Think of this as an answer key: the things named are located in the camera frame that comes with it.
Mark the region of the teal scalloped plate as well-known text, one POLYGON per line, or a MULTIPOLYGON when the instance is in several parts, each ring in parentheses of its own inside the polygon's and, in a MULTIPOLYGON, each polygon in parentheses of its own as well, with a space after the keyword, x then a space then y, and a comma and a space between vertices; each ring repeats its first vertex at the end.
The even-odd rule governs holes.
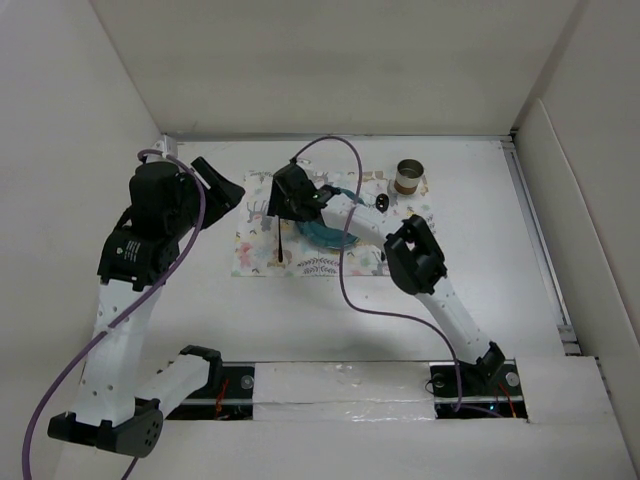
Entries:
MULTIPOLYGON (((354 199, 355 193, 349 189, 341 188, 341 192, 349 197, 350 199, 354 199)), ((339 251, 342 245, 342 236, 343 231, 337 229, 331 229, 326 226, 321 225, 318 222, 296 222, 295 223, 299 233, 306 238, 312 245, 325 249, 325 250, 333 250, 339 251)), ((345 247, 351 248, 357 244, 359 238, 352 235, 347 234, 345 240, 345 247)))

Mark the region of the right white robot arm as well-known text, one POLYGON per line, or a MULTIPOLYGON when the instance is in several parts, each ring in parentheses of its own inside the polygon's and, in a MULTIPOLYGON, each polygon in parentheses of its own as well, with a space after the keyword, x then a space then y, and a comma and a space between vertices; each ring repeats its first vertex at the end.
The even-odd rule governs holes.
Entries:
POLYGON ((445 255, 423 217, 388 216, 339 188, 317 187, 294 161, 272 177, 268 214, 317 223, 338 231, 342 239, 354 236, 379 249, 393 284, 435 320, 460 365, 465 387, 483 394, 497 384, 505 355, 456 294, 445 255))

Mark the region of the brown paper cup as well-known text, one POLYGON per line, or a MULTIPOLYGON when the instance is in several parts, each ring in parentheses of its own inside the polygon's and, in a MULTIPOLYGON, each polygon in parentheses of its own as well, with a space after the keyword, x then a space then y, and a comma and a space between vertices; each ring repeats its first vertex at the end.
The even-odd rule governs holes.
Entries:
POLYGON ((401 195, 413 195, 424 174, 424 166, 415 159, 403 159, 396 167, 394 188, 401 195))

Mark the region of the black fork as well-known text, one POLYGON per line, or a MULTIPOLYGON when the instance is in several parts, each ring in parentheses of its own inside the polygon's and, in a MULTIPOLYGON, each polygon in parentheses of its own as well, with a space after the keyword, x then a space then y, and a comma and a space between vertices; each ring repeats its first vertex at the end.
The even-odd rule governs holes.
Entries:
POLYGON ((277 216, 277 260, 280 264, 284 263, 284 249, 282 242, 282 228, 281 228, 281 218, 277 216))

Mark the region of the black spoon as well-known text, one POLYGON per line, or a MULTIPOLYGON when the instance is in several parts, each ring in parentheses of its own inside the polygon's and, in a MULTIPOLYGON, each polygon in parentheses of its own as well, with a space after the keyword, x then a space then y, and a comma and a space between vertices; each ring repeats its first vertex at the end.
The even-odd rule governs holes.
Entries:
MULTIPOLYGON (((375 207, 380 213, 385 213, 390 205, 390 198, 387 194, 381 193, 376 197, 375 207)), ((386 260, 386 254, 384 250, 380 251, 380 260, 384 262, 386 260)))

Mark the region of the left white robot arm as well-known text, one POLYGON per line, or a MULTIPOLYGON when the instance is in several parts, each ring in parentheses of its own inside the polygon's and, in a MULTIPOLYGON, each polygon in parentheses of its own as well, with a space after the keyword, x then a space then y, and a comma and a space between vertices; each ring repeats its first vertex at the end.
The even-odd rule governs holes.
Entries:
POLYGON ((244 189, 204 158, 184 165, 161 150, 139 153, 130 205, 107 237, 99 261, 94 337, 69 411, 52 417, 50 438, 132 458, 155 448, 163 423, 183 400, 226 386, 219 351, 184 347, 143 386, 137 370, 162 288, 199 233, 235 209, 244 189))

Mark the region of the floral cloth placemat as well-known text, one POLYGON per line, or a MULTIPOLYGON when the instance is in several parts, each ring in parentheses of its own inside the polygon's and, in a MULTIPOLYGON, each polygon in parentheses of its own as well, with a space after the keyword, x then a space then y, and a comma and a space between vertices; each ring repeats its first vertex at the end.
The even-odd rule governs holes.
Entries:
MULTIPOLYGON (((360 203, 373 207, 376 197, 385 193, 390 198, 386 216, 404 219, 418 214, 426 219, 431 230, 435 230, 427 177, 422 176, 417 191, 410 196, 398 194, 394 180, 393 169, 364 172, 360 203)), ((245 198, 244 205, 239 208, 232 274, 236 277, 336 276, 340 250, 312 245, 292 220, 281 221, 284 263, 278 262, 277 220, 267 215, 271 183, 269 171, 254 170, 245 174, 245 198)))

